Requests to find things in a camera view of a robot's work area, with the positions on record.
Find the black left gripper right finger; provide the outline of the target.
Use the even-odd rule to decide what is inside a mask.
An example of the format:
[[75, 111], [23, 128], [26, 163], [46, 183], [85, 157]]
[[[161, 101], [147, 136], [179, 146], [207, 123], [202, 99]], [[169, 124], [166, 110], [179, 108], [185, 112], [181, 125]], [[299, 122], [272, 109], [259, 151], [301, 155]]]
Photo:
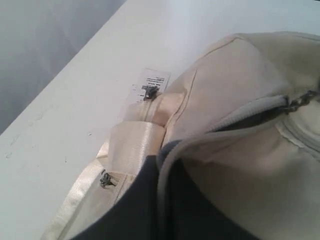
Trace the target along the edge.
[[179, 160], [169, 170], [159, 201], [161, 240], [249, 240], [250, 233], [227, 218], [196, 187]]

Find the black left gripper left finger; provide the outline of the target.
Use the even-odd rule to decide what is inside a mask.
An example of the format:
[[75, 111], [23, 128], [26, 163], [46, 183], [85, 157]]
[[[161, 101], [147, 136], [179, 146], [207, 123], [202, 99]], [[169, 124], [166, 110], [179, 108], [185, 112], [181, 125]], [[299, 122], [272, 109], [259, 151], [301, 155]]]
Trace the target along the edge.
[[146, 158], [120, 200], [74, 240], [164, 240], [158, 220], [156, 157]]

